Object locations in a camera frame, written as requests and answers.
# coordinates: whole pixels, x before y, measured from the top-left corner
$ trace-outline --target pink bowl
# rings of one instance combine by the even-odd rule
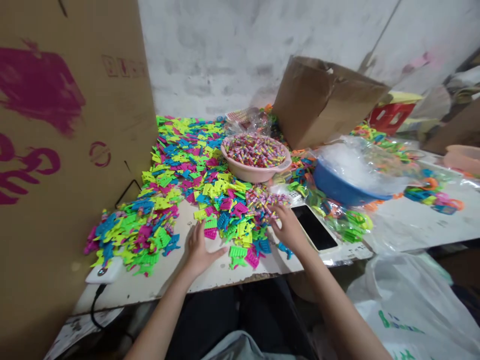
[[[473,175],[480,175],[480,147],[450,145],[443,162],[449,168],[460,169]]]
[[[268,136],[262,136],[262,138],[268,138],[273,140],[271,137]],[[278,141],[273,141],[277,142],[280,145],[283,150],[283,154],[285,155],[285,160],[280,165],[273,167],[254,167],[243,165],[242,163],[239,163],[238,161],[235,161],[232,158],[228,157],[223,143],[221,144],[220,149],[223,157],[228,163],[228,169],[236,178],[239,178],[240,180],[249,183],[263,183],[273,178],[276,173],[281,173],[285,171],[292,164],[289,150]]]

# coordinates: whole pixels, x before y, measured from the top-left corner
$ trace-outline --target table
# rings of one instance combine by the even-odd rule
[[[376,253],[380,253],[390,248],[405,252],[480,238],[480,194],[472,187],[459,183],[448,184],[444,192],[452,199],[463,201],[465,204],[463,211],[445,215],[405,197],[386,201],[372,216],[374,232],[367,234],[364,240]],[[185,239],[190,227],[195,224],[193,213],[197,210],[196,207],[183,201],[178,208],[180,216],[175,225],[175,233],[180,234],[181,249],[161,258],[155,266],[153,275],[148,278],[141,274],[133,276],[133,272],[127,272],[124,268],[115,283],[108,285],[98,298],[96,310],[148,302],[162,296],[171,283],[179,262],[184,260]],[[270,239],[278,243],[278,239],[271,232],[271,227],[268,231]],[[222,243],[219,236],[215,240],[205,241],[209,251],[218,249]],[[320,257],[327,265],[333,265],[334,262],[348,262],[355,258],[356,254],[359,258],[368,258],[372,255],[368,250],[357,247],[358,244],[342,244]],[[196,279],[189,291],[198,292],[303,270],[295,256],[287,260],[286,254],[274,247],[272,254],[261,259],[256,270],[250,266],[239,266],[235,270],[230,270],[229,264],[230,258],[225,254]],[[90,311],[97,287],[95,284],[87,285],[75,306],[74,315]]]

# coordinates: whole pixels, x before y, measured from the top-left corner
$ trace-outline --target red plastic crate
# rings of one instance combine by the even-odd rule
[[[393,136],[412,113],[416,104],[387,104],[371,111],[369,125],[379,132]]]

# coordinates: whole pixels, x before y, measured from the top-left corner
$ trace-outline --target open cardboard box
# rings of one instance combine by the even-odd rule
[[[137,0],[0,6],[0,353],[42,358],[157,127]]]

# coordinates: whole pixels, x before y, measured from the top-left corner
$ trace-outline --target white wall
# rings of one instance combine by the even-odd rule
[[[480,47],[478,0],[139,0],[158,114],[207,117],[272,103],[290,55],[398,88],[439,84]],[[434,58],[413,74],[410,61]]]

